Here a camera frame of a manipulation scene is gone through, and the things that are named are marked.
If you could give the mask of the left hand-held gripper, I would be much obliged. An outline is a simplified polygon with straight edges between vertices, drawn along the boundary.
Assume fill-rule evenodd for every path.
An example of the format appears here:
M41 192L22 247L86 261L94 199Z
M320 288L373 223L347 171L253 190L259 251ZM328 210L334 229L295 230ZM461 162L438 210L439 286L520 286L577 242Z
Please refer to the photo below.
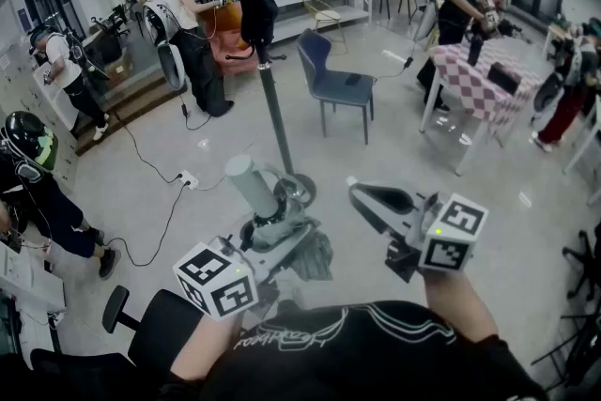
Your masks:
M254 223L238 236L217 236L200 242L173 266L185 299L214 320L251 310L262 318L277 301L273 276L312 238L316 227L306 224L270 247L254 247Z

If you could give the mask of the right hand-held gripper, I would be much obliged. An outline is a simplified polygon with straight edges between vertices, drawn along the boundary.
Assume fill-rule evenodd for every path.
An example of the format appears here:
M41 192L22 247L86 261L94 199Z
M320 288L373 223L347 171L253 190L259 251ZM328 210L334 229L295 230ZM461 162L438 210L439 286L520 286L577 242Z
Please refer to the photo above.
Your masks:
M398 214L409 214L423 204L420 193L363 182L351 185L349 193L354 195L351 205L379 234L398 233ZM417 270L461 272L473 256L487 217L487 208L458 193L444 201L434 194L417 224L402 239L390 242L385 265L406 282Z

